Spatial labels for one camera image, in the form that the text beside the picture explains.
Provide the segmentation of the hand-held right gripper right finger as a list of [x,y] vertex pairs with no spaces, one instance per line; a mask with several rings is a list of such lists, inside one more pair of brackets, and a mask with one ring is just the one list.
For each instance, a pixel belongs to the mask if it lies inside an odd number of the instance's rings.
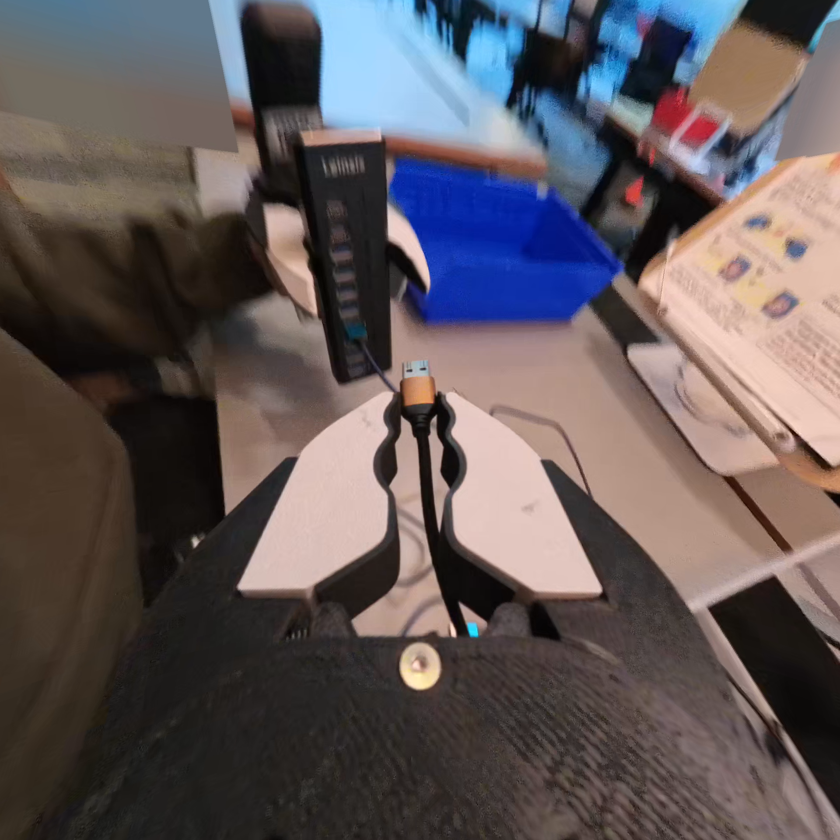
[[602,583],[537,452],[462,395],[438,404],[440,557],[458,602],[492,614],[510,602],[599,599]]

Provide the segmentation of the black USB hub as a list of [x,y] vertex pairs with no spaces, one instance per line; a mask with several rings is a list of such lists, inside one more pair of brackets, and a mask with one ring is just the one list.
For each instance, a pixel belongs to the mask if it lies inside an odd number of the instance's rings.
[[378,130],[321,129],[294,153],[331,370],[349,384],[392,366],[385,143]]

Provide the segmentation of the person's left forearm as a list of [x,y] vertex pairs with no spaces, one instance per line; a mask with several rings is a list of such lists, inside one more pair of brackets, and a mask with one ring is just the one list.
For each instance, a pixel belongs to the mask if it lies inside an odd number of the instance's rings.
[[95,227],[34,210],[2,172],[2,332],[66,381],[189,362],[203,326],[275,280],[242,213]]

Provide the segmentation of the blue plastic bin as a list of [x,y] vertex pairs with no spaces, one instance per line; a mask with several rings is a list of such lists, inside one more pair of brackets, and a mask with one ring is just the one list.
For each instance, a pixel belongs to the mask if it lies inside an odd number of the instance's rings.
[[428,323],[567,322],[623,270],[551,187],[399,159],[390,198],[413,227],[429,289],[405,297]]

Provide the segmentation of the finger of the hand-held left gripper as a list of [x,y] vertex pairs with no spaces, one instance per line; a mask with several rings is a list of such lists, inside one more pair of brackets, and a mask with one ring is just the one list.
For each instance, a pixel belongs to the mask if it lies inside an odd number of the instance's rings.
[[281,203],[263,206],[266,256],[275,286],[302,317],[320,318],[317,282],[310,266],[308,231],[300,209]]
[[401,278],[397,289],[414,287],[420,292],[431,289],[431,274],[424,249],[414,227],[394,204],[386,206],[386,257],[389,266]]

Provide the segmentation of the person's black pants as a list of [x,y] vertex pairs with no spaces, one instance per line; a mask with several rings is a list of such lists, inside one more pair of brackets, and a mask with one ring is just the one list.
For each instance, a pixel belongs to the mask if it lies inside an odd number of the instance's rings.
[[117,405],[108,423],[129,455],[143,604],[150,606],[224,518],[216,403],[152,395]]

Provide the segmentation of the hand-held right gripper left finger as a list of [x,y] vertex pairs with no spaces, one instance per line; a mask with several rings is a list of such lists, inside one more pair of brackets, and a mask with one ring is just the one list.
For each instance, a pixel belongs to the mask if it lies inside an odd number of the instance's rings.
[[401,424],[400,398],[383,392],[283,462],[290,472],[239,579],[243,597],[338,604],[357,617],[391,590]]

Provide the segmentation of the grey desk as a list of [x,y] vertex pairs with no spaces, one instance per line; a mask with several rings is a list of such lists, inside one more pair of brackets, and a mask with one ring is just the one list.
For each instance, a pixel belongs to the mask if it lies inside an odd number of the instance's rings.
[[[779,469],[736,481],[694,455],[594,313],[570,324],[428,328],[392,309],[398,381],[428,360],[437,387],[562,426],[594,500],[690,600],[780,551],[838,533],[838,507]],[[212,328],[226,512],[331,422],[382,389],[334,381],[318,322],[272,291]]]

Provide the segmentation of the printed paper sheet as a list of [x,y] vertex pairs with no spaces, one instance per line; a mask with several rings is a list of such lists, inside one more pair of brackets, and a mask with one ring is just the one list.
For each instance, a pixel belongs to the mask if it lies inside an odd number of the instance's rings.
[[651,260],[666,331],[784,456],[839,456],[838,153],[777,164]]

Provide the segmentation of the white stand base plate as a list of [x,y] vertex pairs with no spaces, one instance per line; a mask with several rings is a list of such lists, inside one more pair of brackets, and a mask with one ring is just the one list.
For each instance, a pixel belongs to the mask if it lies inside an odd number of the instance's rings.
[[712,472],[738,477],[779,465],[775,454],[675,345],[632,343],[626,359]]

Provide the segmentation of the red box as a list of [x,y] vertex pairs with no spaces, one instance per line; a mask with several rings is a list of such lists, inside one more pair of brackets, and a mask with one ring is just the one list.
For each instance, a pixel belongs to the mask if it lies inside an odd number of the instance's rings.
[[719,112],[690,101],[687,89],[669,87],[656,101],[650,127],[671,143],[697,151],[720,137],[725,122]]

